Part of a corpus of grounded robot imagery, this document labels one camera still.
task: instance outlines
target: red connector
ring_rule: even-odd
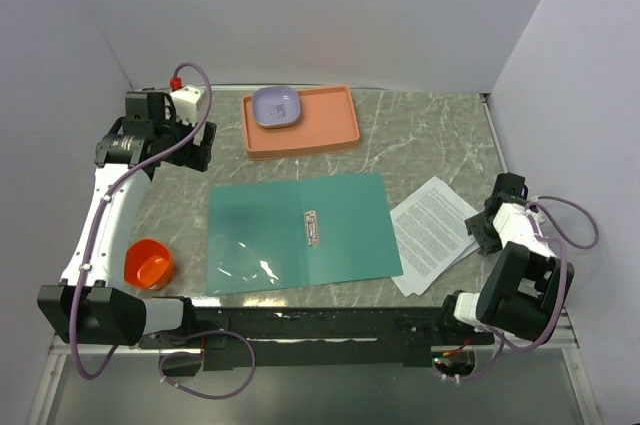
[[[171,80],[169,80],[169,86],[171,87],[172,92],[180,90],[182,88],[182,79],[180,77],[171,77]]]

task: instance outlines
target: white backdrop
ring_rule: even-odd
[[[81,0],[0,0],[0,422],[25,423],[58,283],[93,189],[95,145],[129,84]]]
[[[185,59],[218,84],[488,92],[539,0],[85,0],[135,86]]]
[[[509,168],[600,223],[595,251],[569,247],[568,309],[607,425],[640,422],[639,23],[640,0],[542,0],[490,100]]]

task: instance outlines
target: orange cup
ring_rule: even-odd
[[[171,252],[162,243],[143,238],[129,247],[124,260],[124,281],[145,290],[160,290],[175,272]]]

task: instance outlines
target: teal plastic folder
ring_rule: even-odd
[[[213,188],[208,236],[209,296],[402,275],[379,174]]]

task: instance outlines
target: marble table surface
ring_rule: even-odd
[[[176,273],[160,292],[184,295],[201,305],[223,306],[440,306],[455,290],[476,292],[497,255],[476,253],[452,266],[422,295],[404,297],[390,278],[306,288],[205,297],[209,189],[218,185],[287,180],[341,173],[382,174],[390,208],[433,176],[440,177],[476,209],[502,171],[478,95],[352,90],[360,148],[299,159],[246,158],[240,100],[253,90],[219,90],[209,120],[217,123],[209,170],[163,164],[138,213],[134,240],[151,237],[171,250]]]

